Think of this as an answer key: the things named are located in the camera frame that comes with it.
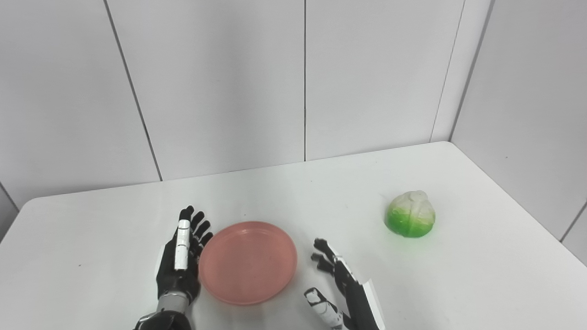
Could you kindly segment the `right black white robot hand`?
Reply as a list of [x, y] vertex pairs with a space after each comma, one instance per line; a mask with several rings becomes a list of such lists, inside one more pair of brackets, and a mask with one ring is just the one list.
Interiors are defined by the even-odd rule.
[[344, 257], [323, 238], [315, 238], [311, 255], [319, 271], [333, 277], [343, 295], [348, 309], [342, 309], [329, 301], [315, 287], [304, 292], [306, 301], [330, 330], [385, 330], [384, 317], [372, 280], [360, 283], [344, 260]]

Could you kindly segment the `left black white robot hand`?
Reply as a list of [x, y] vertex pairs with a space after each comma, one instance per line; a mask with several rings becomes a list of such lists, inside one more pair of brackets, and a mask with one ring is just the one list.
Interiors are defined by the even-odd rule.
[[192, 205], [179, 213], [176, 230], [164, 246], [156, 275], [157, 296], [182, 294], [190, 305], [199, 296], [199, 259], [204, 247], [213, 238], [211, 223], [203, 211]]

